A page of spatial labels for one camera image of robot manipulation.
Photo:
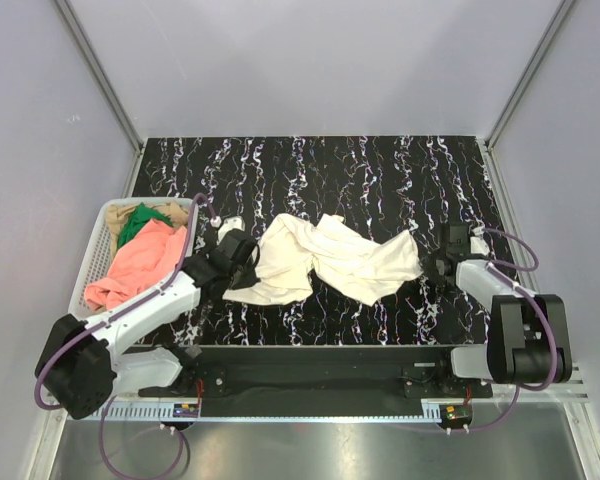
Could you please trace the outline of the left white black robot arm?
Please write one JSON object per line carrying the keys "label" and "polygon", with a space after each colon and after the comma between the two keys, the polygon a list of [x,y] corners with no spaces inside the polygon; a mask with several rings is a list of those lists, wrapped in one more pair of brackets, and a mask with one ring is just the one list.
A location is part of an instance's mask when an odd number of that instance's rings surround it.
{"label": "left white black robot arm", "polygon": [[191,353],[174,344],[142,352],[131,347],[201,302],[218,302],[233,287],[255,285],[259,259],[256,239],[232,229],[217,246],[184,258],[165,279],[113,310],[88,319],[59,318],[34,370],[36,404],[51,407],[42,398],[48,391],[56,408],[80,420],[121,394],[188,394],[196,382]]}

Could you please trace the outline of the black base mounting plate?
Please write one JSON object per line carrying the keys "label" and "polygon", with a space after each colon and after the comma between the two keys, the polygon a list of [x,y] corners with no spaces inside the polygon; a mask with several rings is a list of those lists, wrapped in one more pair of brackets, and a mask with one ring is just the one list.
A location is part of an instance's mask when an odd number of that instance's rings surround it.
{"label": "black base mounting plate", "polygon": [[407,417],[424,400],[490,399],[445,346],[194,346],[184,377],[143,397],[199,395],[206,418]]}

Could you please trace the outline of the right aluminium frame post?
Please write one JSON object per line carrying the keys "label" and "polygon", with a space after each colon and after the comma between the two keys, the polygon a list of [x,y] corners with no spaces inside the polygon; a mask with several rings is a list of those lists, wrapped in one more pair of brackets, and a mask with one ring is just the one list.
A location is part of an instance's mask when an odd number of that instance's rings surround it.
{"label": "right aluminium frame post", "polygon": [[485,146],[488,151],[492,151],[502,137],[517,108],[521,104],[536,75],[543,66],[544,61],[547,59],[551,49],[556,43],[558,36],[578,4],[578,0],[561,0],[559,2],[536,44],[531,57],[527,61],[520,78],[516,82],[512,93],[509,95],[502,112],[498,116],[490,133],[485,138]]}

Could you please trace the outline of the aluminium frame post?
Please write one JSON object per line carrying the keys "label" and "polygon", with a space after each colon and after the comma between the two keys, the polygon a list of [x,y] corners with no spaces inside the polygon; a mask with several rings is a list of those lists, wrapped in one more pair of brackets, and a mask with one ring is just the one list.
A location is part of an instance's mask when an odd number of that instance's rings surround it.
{"label": "aluminium frame post", "polygon": [[485,138],[485,146],[488,151],[492,151],[502,137],[517,108],[521,104],[536,75],[543,66],[544,61],[547,59],[551,49],[556,43],[558,36],[578,4],[578,0],[561,0],[559,2],[536,44],[531,57],[527,61],[520,78],[516,82],[512,93],[509,95],[502,112],[498,116],[490,133]]}
{"label": "aluminium frame post", "polygon": [[134,127],[133,122],[106,74],[72,3],[67,0],[53,0],[52,4],[68,29],[69,35],[75,43],[82,59],[86,63],[93,80],[103,95],[127,142],[130,144],[132,150],[138,154],[144,145],[144,141]]}

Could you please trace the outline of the aluminium front rail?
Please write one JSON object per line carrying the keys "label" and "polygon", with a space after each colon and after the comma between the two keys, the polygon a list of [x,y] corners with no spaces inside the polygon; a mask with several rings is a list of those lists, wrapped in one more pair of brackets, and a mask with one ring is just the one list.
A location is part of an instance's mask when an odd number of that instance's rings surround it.
{"label": "aluminium front rail", "polygon": [[[46,407],[48,407],[49,409],[61,408],[60,394],[52,392],[44,384],[45,380],[50,379],[51,374],[48,373],[45,378],[39,377],[36,380],[34,391],[36,402],[39,403],[41,406],[44,406],[45,399],[53,398],[52,403],[47,404]],[[460,378],[460,381],[465,383],[473,382],[478,389],[491,389],[493,394],[503,393],[506,390],[514,389],[513,384],[498,384],[494,380],[490,379],[480,380]],[[428,382],[422,381],[421,383],[417,383],[415,380],[411,380],[406,381],[405,384],[407,388],[411,389],[422,388],[423,390],[425,390],[424,396],[426,398],[433,398],[435,396],[435,394],[433,393],[434,387],[432,380]],[[170,390],[167,387],[147,387],[144,389],[135,390],[132,390],[132,387],[135,387],[134,383],[122,385],[122,387],[114,386],[113,390],[110,393],[106,393],[104,395],[104,399],[102,401],[110,400],[115,395],[125,399],[193,396],[193,393],[176,393],[174,390]],[[582,372],[577,363],[572,365],[570,377],[565,379],[564,382],[552,383],[551,385],[548,385],[543,389],[541,389],[539,385],[519,385],[519,388],[521,389],[523,395],[549,395],[554,396],[556,398],[587,397]]]}

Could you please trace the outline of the left small circuit board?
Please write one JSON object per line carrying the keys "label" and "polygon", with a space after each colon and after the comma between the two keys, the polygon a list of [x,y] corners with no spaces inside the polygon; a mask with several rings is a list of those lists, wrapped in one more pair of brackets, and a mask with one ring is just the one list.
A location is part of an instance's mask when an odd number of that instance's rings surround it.
{"label": "left small circuit board", "polygon": [[197,418],[199,405],[196,403],[175,403],[173,406],[174,418]]}

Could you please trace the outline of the salmon pink t shirt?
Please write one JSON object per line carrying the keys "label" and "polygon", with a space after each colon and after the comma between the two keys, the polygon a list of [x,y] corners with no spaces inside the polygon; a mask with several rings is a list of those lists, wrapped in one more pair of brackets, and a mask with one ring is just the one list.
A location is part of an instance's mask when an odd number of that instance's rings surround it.
{"label": "salmon pink t shirt", "polygon": [[176,267],[187,228],[151,219],[116,253],[107,274],[85,288],[92,311],[111,310],[163,280]]}

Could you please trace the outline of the beige t shirt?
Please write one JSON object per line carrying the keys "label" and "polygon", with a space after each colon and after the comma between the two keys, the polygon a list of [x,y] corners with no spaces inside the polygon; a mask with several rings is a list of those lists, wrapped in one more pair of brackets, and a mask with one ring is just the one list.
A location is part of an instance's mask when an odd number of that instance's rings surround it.
{"label": "beige t shirt", "polygon": [[[119,250],[117,248],[117,240],[124,224],[127,222],[131,212],[140,203],[144,202],[135,202],[127,206],[111,205],[105,209],[105,223],[110,232],[110,247],[112,255],[115,255]],[[155,205],[147,205],[146,203],[144,204],[166,215],[173,223],[173,228],[178,229],[182,226],[185,226],[188,221],[189,210],[176,202],[158,203]]]}

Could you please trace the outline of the right small circuit board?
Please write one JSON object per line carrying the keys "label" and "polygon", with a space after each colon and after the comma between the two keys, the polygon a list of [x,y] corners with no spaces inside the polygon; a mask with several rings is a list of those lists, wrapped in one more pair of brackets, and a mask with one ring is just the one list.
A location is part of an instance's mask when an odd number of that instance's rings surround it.
{"label": "right small circuit board", "polygon": [[448,405],[444,409],[445,418],[448,420],[460,420],[470,418],[473,415],[473,409],[469,404]]}

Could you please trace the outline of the white plastic laundry basket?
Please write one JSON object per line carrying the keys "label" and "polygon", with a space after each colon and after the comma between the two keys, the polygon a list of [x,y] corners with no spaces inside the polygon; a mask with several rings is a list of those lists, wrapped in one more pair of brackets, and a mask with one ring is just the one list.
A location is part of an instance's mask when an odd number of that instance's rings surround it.
{"label": "white plastic laundry basket", "polygon": [[100,209],[95,220],[91,236],[80,266],[77,280],[69,302],[68,312],[78,319],[85,319],[95,312],[84,301],[86,286],[103,278],[110,267],[113,256],[111,255],[111,234],[106,224],[105,217],[109,207],[125,208],[144,203],[147,207],[166,205],[170,202],[178,204],[181,208],[189,210],[192,200],[188,198],[170,197],[129,197],[114,199],[106,202]]}

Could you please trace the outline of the green t shirt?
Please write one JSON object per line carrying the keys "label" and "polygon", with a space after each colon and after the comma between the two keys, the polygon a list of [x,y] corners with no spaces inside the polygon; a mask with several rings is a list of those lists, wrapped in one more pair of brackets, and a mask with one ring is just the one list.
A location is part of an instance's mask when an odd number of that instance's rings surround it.
{"label": "green t shirt", "polygon": [[120,249],[144,228],[150,220],[157,220],[169,227],[173,226],[171,220],[164,214],[154,208],[140,203],[130,214],[127,222],[124,224],[117,240],[117,248]]}

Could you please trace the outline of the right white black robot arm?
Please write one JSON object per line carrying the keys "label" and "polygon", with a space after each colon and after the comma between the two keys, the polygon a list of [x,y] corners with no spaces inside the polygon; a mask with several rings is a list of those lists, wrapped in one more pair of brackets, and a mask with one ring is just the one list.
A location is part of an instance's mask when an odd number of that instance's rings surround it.
{"label": "right white black robot arm", "polygon": [[488,245],[469,225],[445,223],[438,248],[423,260],[429,280],[473,298],[490,318],[486,343],[453,348],[450,362],[434,371],[435,387],[452,397],[470,379],[531,391],[568,382],[573,361],[563,300],[528,289],[499,270],[532,272],[539,266],[537,256],[531,256],[532,265],[521,266],[489,255]]}

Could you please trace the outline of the small circuit board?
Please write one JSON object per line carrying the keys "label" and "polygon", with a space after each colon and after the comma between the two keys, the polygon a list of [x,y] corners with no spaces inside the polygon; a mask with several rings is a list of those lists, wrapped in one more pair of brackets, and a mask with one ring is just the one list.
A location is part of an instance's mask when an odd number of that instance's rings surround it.
{"label": "small circuit board", "polygon": [[174,418],[197,418],[199,405],[196,403],[175,403],[173,406]]}
{"label": "small circuit board", "polygon": [[448,405],[444,409],[445,418],[448,420],[460,420],[470,418],[473,415],[473,409],[469,404]]}

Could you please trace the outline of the cream white t shirt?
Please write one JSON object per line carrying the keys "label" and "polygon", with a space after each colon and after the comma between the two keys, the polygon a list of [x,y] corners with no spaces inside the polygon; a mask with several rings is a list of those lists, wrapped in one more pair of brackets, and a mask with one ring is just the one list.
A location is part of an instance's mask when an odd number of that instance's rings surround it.
{"label": "cream white t shirt", "polygon": [[309,275],[342,295],[371,306],[423,275],[418,247],[407,230],[378,244],[324,214],[316,225],[277,215],[259,240],[259,282],[224,293],[226,301],[257,306],[286,305],[312,295]]}

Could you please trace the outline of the left aluminium frame post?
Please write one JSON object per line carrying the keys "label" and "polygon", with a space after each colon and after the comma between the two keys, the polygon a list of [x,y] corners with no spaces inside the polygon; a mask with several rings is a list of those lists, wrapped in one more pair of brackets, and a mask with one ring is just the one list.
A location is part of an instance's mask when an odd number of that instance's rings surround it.
{"label": "left aluminium frame post", "polygon": [[133,122],[106,74],[72,3],[67,0],[53,0],[52,4],[68,29],[69,35],[75,43],[82,59],[86,63],[93,80],[103,95],[127,142],[130,144],[132,150],[138,154],[144,145],[144,141],[134,127]]}

